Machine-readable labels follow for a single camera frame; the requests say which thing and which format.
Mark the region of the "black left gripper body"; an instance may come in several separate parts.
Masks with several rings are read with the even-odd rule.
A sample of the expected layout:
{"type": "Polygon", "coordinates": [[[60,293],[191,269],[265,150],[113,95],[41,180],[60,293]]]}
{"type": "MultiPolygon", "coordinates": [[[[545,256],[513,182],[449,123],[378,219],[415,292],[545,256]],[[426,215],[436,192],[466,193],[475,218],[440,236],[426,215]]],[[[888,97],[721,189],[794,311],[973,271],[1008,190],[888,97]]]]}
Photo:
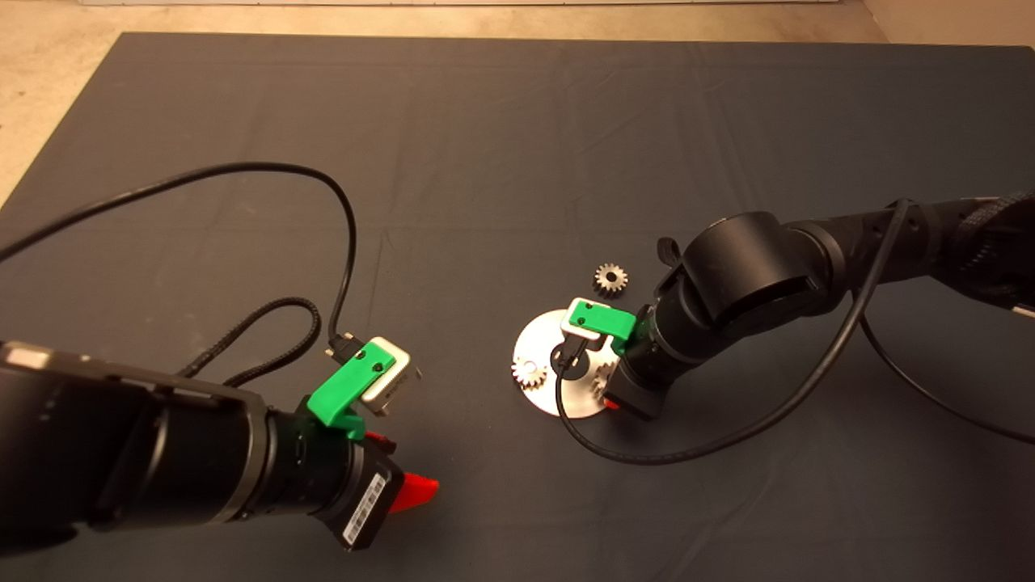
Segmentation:
{"type": "Polygon", "coordinates": [[[346,551],[369,548],[383,526],[403,471],[393,453],[348,438],[310,412],[271,413],[271,513],[307,515],[346,551]]]}

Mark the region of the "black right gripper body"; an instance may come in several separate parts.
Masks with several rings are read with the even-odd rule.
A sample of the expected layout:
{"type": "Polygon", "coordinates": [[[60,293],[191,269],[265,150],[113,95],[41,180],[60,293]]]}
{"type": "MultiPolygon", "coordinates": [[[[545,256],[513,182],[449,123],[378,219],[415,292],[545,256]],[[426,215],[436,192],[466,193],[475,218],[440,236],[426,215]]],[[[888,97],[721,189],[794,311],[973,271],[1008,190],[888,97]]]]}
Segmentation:
{"type": "Polygon", "coordinates": [[[670,387],[683,373],[684,357],[661,333],[657,310],[641,305],[603,395],[618,409],[641,420],[655,420],[661,416],[670,387]]]}

